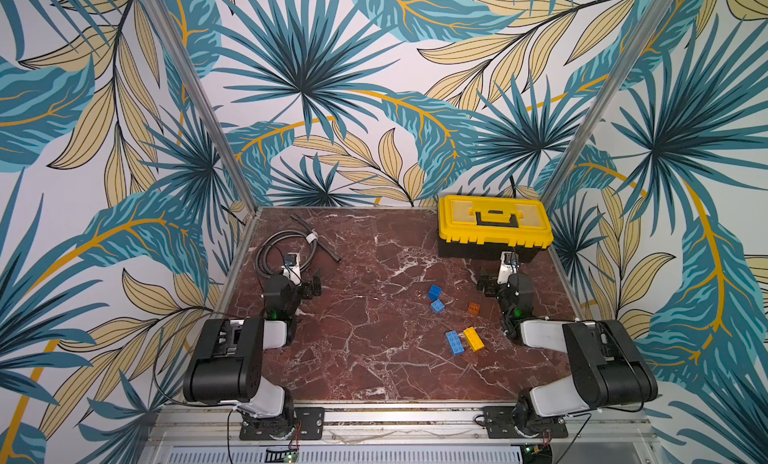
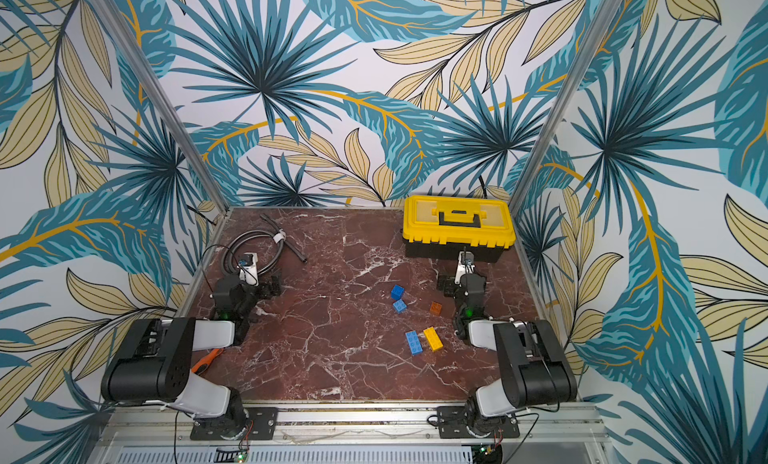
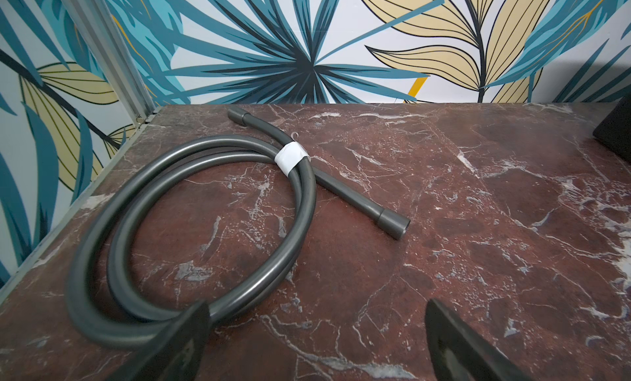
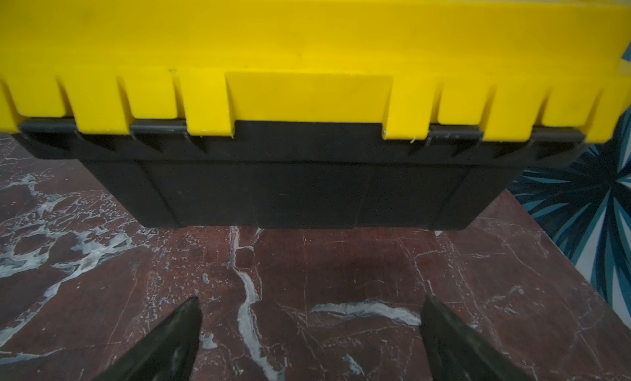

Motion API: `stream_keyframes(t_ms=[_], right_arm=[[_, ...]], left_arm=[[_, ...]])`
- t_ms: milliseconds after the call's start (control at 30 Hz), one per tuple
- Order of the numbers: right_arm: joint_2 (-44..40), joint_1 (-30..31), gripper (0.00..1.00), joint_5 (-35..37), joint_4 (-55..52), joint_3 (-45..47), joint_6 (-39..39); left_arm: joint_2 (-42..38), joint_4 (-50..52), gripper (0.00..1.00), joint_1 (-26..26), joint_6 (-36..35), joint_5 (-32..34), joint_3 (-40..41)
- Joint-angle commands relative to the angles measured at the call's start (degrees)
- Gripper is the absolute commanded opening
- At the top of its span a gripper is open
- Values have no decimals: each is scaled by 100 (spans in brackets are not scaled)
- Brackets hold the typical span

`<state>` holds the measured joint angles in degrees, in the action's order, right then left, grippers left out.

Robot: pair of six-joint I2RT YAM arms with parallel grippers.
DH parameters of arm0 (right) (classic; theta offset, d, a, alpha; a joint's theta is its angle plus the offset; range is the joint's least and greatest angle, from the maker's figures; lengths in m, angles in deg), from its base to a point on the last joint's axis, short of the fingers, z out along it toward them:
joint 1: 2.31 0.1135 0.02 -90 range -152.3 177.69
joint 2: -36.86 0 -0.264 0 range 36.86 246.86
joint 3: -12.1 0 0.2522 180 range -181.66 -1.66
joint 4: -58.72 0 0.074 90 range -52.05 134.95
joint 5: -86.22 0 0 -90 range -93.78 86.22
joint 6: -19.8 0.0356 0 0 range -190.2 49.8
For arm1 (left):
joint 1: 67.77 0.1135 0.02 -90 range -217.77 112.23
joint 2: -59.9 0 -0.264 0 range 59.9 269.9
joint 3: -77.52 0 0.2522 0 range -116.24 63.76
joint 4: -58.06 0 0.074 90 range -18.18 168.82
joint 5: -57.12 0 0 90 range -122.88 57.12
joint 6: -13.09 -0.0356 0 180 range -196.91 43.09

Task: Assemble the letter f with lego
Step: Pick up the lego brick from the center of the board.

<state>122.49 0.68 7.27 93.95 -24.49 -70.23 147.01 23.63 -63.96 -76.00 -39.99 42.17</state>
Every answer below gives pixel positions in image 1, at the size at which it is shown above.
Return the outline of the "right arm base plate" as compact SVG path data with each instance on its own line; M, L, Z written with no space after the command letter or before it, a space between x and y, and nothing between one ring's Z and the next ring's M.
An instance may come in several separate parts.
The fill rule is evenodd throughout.
M524 406L486 406L482 417L490 439L566 438L562 417L541 417Z

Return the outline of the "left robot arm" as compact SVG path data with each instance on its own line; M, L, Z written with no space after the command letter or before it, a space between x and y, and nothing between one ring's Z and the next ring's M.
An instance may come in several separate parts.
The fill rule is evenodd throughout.
M185 400L208 407L231 406L247 431L275 440L295 435L300 420L290 391L263 376L263 354L293 342L300 304L321 294L317 276L296 284L273 275L262 294L262 314L206 321L184 375Z

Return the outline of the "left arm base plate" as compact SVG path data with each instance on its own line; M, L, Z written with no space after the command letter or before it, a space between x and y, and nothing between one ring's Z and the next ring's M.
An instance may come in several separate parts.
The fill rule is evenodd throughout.
M270 418L254 418L242 415L239 439L242 441L287 440L319 441L322 439L325 409L299 407L284 411Z

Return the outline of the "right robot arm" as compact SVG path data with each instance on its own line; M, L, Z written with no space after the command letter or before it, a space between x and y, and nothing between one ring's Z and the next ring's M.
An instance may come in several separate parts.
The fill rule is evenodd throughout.
M490 438L564 438L564 418L599 409L636 412L658 396L658 384L625 327L617 320L565 321L533 315L533 281L511 274L499 281L481 275L477 288L494 297L505 336L514 344L564 353L570 373L521 391L512 406L487 406Z

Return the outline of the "light blue square lego brick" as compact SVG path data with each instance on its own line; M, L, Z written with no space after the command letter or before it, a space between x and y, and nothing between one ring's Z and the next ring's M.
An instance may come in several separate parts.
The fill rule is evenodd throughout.
M433 301L430 307L435 313L440 313L445 309L445 305L440 300Z

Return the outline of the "orange square lego brick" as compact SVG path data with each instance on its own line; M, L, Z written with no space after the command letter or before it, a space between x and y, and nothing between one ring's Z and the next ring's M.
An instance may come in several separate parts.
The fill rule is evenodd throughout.
M480 305L474 302L470 302L467 312L472 316L478 316L480 313Z

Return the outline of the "dark blue square lego brick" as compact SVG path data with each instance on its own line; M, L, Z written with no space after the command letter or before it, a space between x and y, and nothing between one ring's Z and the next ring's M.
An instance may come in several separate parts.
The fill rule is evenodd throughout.
M432 285L428 291L427 297L430 301L438 300L442 293L442 288L437 285Z

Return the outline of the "light blue long lego brick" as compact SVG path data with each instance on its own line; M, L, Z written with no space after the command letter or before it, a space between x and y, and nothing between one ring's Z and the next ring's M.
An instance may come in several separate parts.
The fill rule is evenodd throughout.
M450 351L454 356L461 355L465 352L465 347L456 331L446 332L445 337Z

